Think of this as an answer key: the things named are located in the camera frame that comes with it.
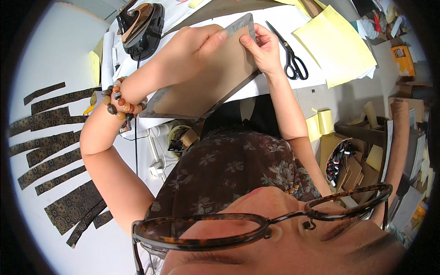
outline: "woman's right hand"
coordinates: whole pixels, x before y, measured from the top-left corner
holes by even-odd
[[[260,24],[253,26],[257,42],[247,34],[240,37],[240,42],[252,53],[261,72],[266,75],[284,73],[279,59],[278,37]]]

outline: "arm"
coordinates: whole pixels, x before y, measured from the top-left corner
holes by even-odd
[[[148,94],[194,76],[227,38],[221,30],[218,25],[182,28],[154,58],[122,82],[122,97],[139,104]],[[113,98],[112,104],[121,110]],[[144,219],[154,196],[113,147],[123,123],[100,104],[84,124],[80,148],[96,188],[116,222],[131,235],[132,223]]]
[[[331,195],[308,138],[307,124],[279,59],[278,38],[268,29],[254,24],[255,43],[250,36],[240,41],[253,54],[258,68],[266,75],[281,137],[292,146],[321,195]]]

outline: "patterned fabric strip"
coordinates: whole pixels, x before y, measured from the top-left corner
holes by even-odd
[[[93,181],[90,180],[50,204],[44,210],[52,224],[58,229],[61,235],[64,235],[69,229],[84,219],[89,212],[102,201],[103,198],[99,194],[98,189],[96,189]],[[96,215],[90,219],[90,223],[101,211],[97,211]]]
[[[65,153],[64,155],[50,159],[42,164],[33,167],[18,178],[21,189],[25,189],[37,179],[52,173],[64,166],[67,166],[81,159],[81,151],[79,148]]]
[[[61,134],[59,136],[52,136],[50,139],[50,144],[46,145],[43,148],[31,151],[26,155],[29,168],[39,164],[44,159],[52,156],[60,150],[79,142],[80,134],[81,131],[75,133],[70,132],[66,134]]]
[[[20,144],[13,145],[13,146],[9,147],[9,149],[8,149],[8,152],[7,152],[8,157],[15,156],[19,153],[23,153],[23,152],[25,152],[27,150],[31,150],[31,149],[37,149],[40,147],[44,147],[44,148],[50,147],[51,141],[54,137],[55,137],[55,139],[60,139],[59,136],[63,136],[66,134],[69,135],[71,133],[73,134],[73,132],[65,132],[65,133],[54,135],[54,136],[48,136],[48,137],[44,137],[44,138],[40,138],[40,139],[33,139],[30,141],[26,141],[26,142],[23,142]]]
[[[86,168],[84,165],[76,169],[73,169],[72,171],[69,171],[65,174],[62,174],[61,176],[54,178],[53,180],[48,180],[45,183],[38,185],[37,187],[35,187],[35,192],[39,196],[44,192],[51,190],[55,186],[62,184],[66,180],[71,179],[74,176],[79,175],[81,173],[84,173],[85,171]]]
[[[93,224],[95,225],[95,228],[98,229],[101,226],[108,223],[109,221],[111,221],[112,219],[113,219],[113,215],[110,213],[110,211],[106,211],[106,212],[100,214],[99,216],[97,216],[93,220]]]
[[[78,225],[73,230],[66,244],[75,249],[75,245],[77,244],[79,238],[84,233],[84,231],[89,227],[92,221],[101,213],[107,204],[104,200],[101,200],[97,206],[95,206],[87,215],[78,223]]]
[[[70,116],[69,107],[62,107],[44,113],[35,114],[9,125],[8,137],[31,130],[37,131],[57,125],[84,123],[87,116]]]
[[[80,99],[85,99],[91,97],[94,91],[100,91],[101,87],[89,88],[82,91],[72,92],[65,95],[60,95],[57,97],[45,99],[34,103],[31,105],[31,113],[32,115],[43,112],[45,110],[67,104],[70,102],[74,102]]]
[[[66,86],[66,83],[65,83],[65,82],[61,82],[61,83],[58,83],[58,84],[52,85],[52,86],[50,86],[50,87],[46,87],[46,88],[40,89],[40,90],[38,90],[38,91],[35,91],[35,92],[33,92],[32,94],[28,95],[27,97],[25,97],[25,98],[23,99],[24,104],[27,105],[27,104],[29,104],[29,102],[31,102],[34,98],[37,98],[37,97],[42,96],[42,95],[45,95],[45,94],[47,94],[47,93],[49,93],[49,92],[52,92],[52,91],[55,91],[55,90],[58,90],[58,89],[64,88],[65,86]]]

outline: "paper roll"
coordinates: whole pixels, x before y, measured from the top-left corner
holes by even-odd
[[[103,40],[103,66],[101,68],[101,84],[103,91],[108,86],[113,84],[113,61],[112,61],[112,48],[113,48],[114,32],[107,32],[104,34]]]
[[[334,132],[333,116],[331,110],[318,112],[319,132],[321,135],[327,135]]]

